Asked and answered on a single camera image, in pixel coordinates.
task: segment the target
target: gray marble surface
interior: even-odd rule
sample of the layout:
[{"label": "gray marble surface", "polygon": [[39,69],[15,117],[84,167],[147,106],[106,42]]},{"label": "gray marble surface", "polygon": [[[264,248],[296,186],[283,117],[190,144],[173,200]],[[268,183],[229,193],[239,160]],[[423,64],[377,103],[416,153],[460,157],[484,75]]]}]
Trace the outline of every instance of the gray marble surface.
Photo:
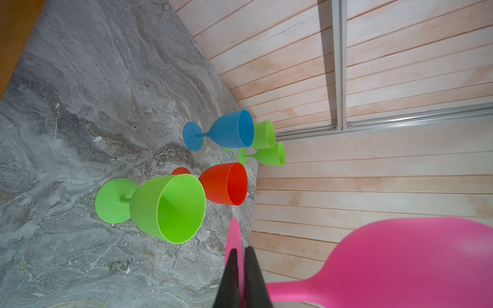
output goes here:
[{"label": "gray marble surface", "polygon": [[207,204],[189,242],[148,236],[94,211],[115,177],[236,161],[183,126],[239,110],[162,0],[47,0],[0,102],[0,307],[210,307],[230,218],[248,242],[257,164],[240,207]]}]

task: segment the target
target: blue goblet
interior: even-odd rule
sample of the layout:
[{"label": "blue goblet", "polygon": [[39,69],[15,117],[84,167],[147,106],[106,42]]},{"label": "blue goblet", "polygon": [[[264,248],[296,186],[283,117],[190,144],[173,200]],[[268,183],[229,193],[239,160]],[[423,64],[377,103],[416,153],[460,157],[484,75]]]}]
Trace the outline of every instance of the blue goblet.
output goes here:
[{"label": "blue goblet", "polygon": [[231,112],[219,117],[207,133],[203,133],[195,122],[183,128],[183,140],[192,151],[198,151],[204,144],[204,137],[211,138],[222,147],[250,147],[255,137],[253,119],[248,110]]}]

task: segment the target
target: vertical metal post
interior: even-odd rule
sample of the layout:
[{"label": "vertical metal post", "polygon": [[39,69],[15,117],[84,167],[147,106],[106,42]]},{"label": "vertical metal post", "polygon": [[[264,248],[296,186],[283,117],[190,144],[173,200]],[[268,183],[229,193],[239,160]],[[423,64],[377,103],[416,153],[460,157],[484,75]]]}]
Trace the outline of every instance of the vertical metal post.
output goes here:
[{"label": "vertical metal post", "polygon": [[346,23],[347,1],[332,0],[332,29],[334,32],[334,62],[336,79],[337,130],[346,125]]}]

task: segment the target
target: lime green cup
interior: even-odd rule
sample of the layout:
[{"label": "lime green cup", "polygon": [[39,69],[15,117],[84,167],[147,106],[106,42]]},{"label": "lime green cup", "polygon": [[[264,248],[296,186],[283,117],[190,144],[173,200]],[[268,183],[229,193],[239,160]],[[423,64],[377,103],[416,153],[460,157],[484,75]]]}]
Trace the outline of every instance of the lime green cup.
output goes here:
[{"label": "lime green cup", "polygon": [[127,178],[115,178],[99,189],[94,207],[107,223],[132,218],[144,233],[181,244],[202,225],[206,194],[200,181],[190,174],[160,176],[141,186]]},{"label": "lime green cup", "polygon": [[248,157],[256,158],[259,162],[268,166],[283,166],[286,159],[286,152],[282,142],[276,142],[273,148],[259,149],[255,154],[247,155],[244,148],[238,150],[238,161],[243,165],[247,164]]},{"label": "lime green cup", "polygon": [[[253,138],[252,149],[270,149],[276,144],[276,131],[274,124],[270,120],[257,123],[255,128],[255,137]],[[224,148],[226,152],[231,152],[230,148]]]}]

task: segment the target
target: orange-red cup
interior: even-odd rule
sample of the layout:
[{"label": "orange-red cup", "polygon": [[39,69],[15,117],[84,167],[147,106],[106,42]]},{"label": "orange-red cup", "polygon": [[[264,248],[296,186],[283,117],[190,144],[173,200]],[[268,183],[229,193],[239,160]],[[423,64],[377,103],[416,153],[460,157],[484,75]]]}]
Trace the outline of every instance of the orange-red cup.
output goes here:
[{"label": "orange-red cup", "polygon": [[205,170],[199,177],[206,198],[212,202],[241,205],[247,198],[248,177],[240,163],[216,165]]},{"label": "orange-red cup", "polygon": [[192,174],[187,168],[179,167],[173,170],[171,175],[178,175],[178,174]]}]

